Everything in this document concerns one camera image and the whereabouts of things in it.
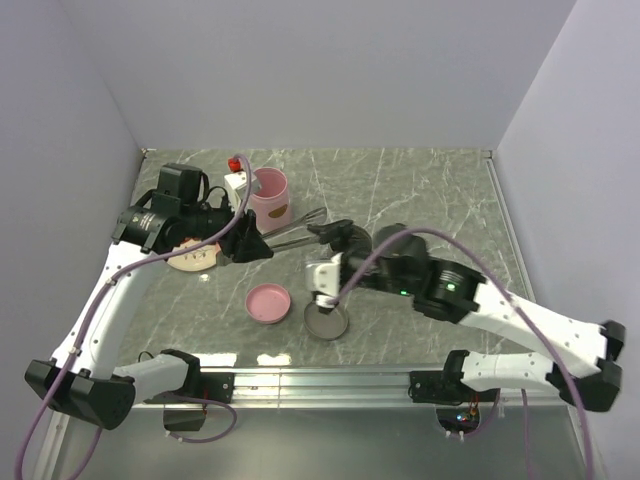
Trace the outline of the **pink container lid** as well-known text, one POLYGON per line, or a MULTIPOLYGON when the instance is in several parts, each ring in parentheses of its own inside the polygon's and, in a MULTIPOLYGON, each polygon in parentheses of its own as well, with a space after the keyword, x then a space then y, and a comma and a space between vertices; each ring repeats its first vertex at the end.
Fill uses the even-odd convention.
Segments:
POLYGON ((249 316, 258 323, 269 325, 282 321, 291 308, 291 296, 281 285, 266 283, 249 291, 245 299, 249 316))

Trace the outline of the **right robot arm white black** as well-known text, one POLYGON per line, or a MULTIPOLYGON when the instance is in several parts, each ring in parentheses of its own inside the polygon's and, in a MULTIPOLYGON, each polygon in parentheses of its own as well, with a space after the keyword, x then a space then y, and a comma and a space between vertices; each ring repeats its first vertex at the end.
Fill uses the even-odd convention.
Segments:
POLYGON ((617 359, 626 329, 572 319, 496 284, 473 268, 433 256, 422 231, 394 224, 375 236, 350 220, 311 226, 333 255, 305 268, 317 313, 328 315, 361 288, 407 297, 414 311, 437 321, 495 334, 522 347, 516 354, 451 351, 444 366, 409 375, 415 403, 458 406, 490 401, 500 389, 556 394, 589 412, 607 412, 622 386, 617 359))

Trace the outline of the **grey cylindrical container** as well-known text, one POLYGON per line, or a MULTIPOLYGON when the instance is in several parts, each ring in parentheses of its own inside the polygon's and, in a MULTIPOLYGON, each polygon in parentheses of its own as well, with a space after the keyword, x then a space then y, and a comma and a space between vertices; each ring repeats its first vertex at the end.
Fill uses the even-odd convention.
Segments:
POLYGON ((372 237, 369 233, 358 225, 352 225, 344 253, 349 257, 366 259, 372 250, 372 237))

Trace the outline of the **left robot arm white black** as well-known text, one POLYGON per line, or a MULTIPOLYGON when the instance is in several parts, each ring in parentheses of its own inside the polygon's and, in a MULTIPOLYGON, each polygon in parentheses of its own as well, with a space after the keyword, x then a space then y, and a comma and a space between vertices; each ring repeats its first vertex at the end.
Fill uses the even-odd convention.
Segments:
POLYGON ((34 360, 25 380, 45 406, 105 430, 118 427, 132 407, 169 392, 180 402, 202 393, 199 359, 175 349, 118 367, 120 345, 138 305, 166 260, 180 244, 220 246, 233 263, 273 256, 248 201, 258 181, 248 159, 237 154, 225 178, 221 204, 199 168, 169 163, 155 188, 123 211, 112 234, 103 271, 81 316, 48 360, 34 360))

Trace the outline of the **grey container lid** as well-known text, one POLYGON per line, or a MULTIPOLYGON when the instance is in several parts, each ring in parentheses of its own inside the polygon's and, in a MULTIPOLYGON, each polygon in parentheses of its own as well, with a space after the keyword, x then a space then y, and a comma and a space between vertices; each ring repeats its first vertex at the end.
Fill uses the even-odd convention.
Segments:
POLYGON ((313 336, 332 341, 347 331, 349 315, 341 306, 335 307, 329 313, 322 313, 314 302, 310 302, 304 309, 303 322, 313 336))

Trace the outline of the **metal tongs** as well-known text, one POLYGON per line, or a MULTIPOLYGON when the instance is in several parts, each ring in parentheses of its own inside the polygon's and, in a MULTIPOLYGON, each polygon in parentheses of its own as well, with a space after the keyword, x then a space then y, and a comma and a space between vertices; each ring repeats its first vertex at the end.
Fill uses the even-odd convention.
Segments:
POLYGON ((309 226, 322 225, 326 221, 327 215, 326 207, 312 209, 289 224, 262 234, 262 239, 269 243, 292 233, 306 233, 309 226))

